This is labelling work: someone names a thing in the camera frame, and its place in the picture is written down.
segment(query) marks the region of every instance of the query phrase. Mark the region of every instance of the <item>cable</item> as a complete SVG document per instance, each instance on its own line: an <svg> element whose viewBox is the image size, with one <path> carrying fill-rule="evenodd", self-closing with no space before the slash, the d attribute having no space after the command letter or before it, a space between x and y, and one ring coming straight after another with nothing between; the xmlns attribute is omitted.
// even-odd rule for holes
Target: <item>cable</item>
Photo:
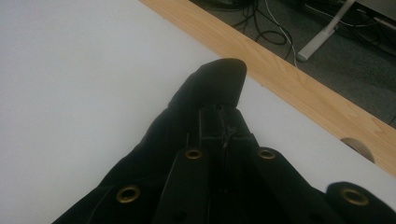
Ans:
<svg viewBox="0 0 396 224"><path fill-rule="evenodd" d="M248 27L249 21L253 18L254 27L258 33L258 35L254 38L254 40L256 42L258 42L260 40L260 38L263 38L264 40L268 41L269 43L274 44L274 45L279 45L279 46L285 45L289 42L290 47L289 47L288 53L286 54L286 56L283 59L287 60L291 51L293 51L294 65L297 67L296 52L295 52L295 49L293 46L291 34L289 33L289 31L287 29L285 29L283 26L281 26L276 21L274 15L272 14L272 12L270 11L270 9L268 7L268 3L266 0L265 0L265 5L266 5L267 11L271 15L272 19L269 18L268 16L266 16L264 13L262 13L261 10L259 10L259 0L245 0L245 1L239 0L236 5L224 4L218 0L191 0L191 1L196 4L199 2L199 4L197 4L197 5L199 5L200 7L202 7L205 10L212 10L212 11L242 10L244 19L235 23L235 24L232 24L231 26L234 29L236 29L244 34L246 31L246 28ZM265 19L267 19L269 22L276 25L279 28L280 32L274 31L274 30L262 31L259 26L259 23L258 23L258 15L259 15L258 13L260 15L262 15ZM270 38L268 35L278 35L281 39L279 41L276 41L273 38Z"/></svg>
<svg viewBox="0 0 396 224"><path fill-rule="evenodd" d="M283 34L285 35L285 37L288 39L288 41L289 41L289 43L290 43L290 45L291 45L291 49L293 50L293 54L294 54L294 66L296 66L296 68L298 68L298 66L297 66L297 60L296 60L296 58L297 58L297 57L296 57L296 50L294 49L293 42L291 41L291 36L290 36L290 38L289 38L288 35L286 35L286 32L283 30L283 27L279 25L279 22L277 22L277 20L275 19L274 15L271 13L270 8L268 7L267 0L264 0L264 2L265 2L265 5L266 5L266 7L267 7L268 13L270 14L270 16L272 17L272 19L274 20L274 22L275 22L276 25L278 26L279 30L282 31L282 33L283 33Z"/></svg>

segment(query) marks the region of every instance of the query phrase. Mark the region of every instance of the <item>black cable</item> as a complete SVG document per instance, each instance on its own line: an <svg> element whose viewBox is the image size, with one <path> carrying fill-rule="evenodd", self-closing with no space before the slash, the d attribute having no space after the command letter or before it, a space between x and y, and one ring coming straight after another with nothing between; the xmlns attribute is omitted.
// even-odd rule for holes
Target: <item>black cable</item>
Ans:
<svg viewBox="0 0 396 224"><path fill-rule="evenodd" d="M194 2L195 4L197 4L198 6L202 7L203 9L210 10L210 11L243 10L243 15L245 18L235 24L232 24L231 26L238 31L242 30L242 33L244 34L246 31L246 28L248 26L248 22L253 18L254 27L258 33L258 35L254 38L254 40L256 42L258 42L260 40L260 38L263 38L266 41L268 41L269 43L274 44L274 45L279 45L279 46L287 44L287 42L289 40L290 47L289 47L287 55L284 57L284 60L286 60L289 57L291 50L292 50L292 45L293 45L291 34L289 33L289 31L287 29L285 29L283 26L279 25L277 22L273 21L271 18L266 16L264 13L262 13L261 10L259 10L259 0L245 0L245 1L240 0L239 2L236 2L236 4L224 4L217 0L191 0L191 1ZM285 34L279 32L279 31L274 31L274 30L262 31L259 26L259 23L258 23L258 13L260 15L262 15L265 19L267 19L269 22L273 23L278 28L280 28ZM278 35L278 36L280 36L281 40L276 41L273 38L268 37L268 35Z"/></svg>

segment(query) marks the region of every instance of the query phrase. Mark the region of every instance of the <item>white surface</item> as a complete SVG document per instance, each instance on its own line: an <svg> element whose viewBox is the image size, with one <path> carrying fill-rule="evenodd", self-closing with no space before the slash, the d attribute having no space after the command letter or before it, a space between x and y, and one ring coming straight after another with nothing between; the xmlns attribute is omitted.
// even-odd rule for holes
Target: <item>white surface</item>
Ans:
<svg viewBox="0 0 396 224"><path fill-rule="evenodd" d="M51 223L140 141L215 55L137 1L0 2L0 223ZM247 80L238 106L263 147L316 188L396 181Z"/></svg>

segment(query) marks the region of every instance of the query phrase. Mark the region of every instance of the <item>metal grommet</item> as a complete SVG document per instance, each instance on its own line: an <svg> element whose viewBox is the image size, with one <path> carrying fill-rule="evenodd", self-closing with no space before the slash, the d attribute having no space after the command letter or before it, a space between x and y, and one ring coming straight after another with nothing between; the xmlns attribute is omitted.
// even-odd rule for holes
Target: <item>metal grommet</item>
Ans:
<svg viewBox="0 0 396 224"><path fill-rule="evenodd" d="M117 192L116 198L119 203L131 203L140 196L140 188L136 185L128 185Z"/></svg>
<svg viewBox="0 0 396 224"><path fill-rule="evenodd" d="M265 160L273 160L276 157L275 153L268 149L261 149L259 156Z"/></svg>
<svg viewBox="0 0 396 224"><path fill-rule="evenodd" d="M355 189L342 189L341 196L343 196L347 202L355 205L365 206L369 204L369 199Z"/></svg>
<svg viewBox="0 0 396 224"><path fill-rule="evenodd" d="M198 149L190 149L186 152L186 157L190 160L197 160L202 157L202 152Z"/></svg>

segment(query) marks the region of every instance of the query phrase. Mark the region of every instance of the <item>floor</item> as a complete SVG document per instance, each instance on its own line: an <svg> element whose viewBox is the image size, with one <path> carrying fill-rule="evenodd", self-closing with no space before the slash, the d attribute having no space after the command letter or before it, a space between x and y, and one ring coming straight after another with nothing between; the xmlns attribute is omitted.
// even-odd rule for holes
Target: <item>floor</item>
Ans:
<svg viewBox="0 0 396 224"><path fill-rule="evenodd" d="M264 16L274 20L272 14L278 24L289 31L296 53L331 20L331 17L301 5L301 0L257 2L258 9ZM251 10L209 10L208 7L205 9L230 25L242 21L246 17L244 15L251 15ZM259 13L256 15L260 31L269 31L264 35L266 39L260 37L258 42L279 57L285 58L290 44L277 45L271 42L280 44L287 39L273 32L280 32L277 25ZM388 54L371 44L346 38L347 27L344 24L338 27L337 34L332 35L307 62L296 61L293 50L286 61L297 65L309 76L396 128L396 57L390 55L395 54L396 48L383 40L382 43L385 45L381 45L380 48L390 53ZM256 39L259 33L253 17L248 23L242 23L235 28L252 39Z"/></svg>

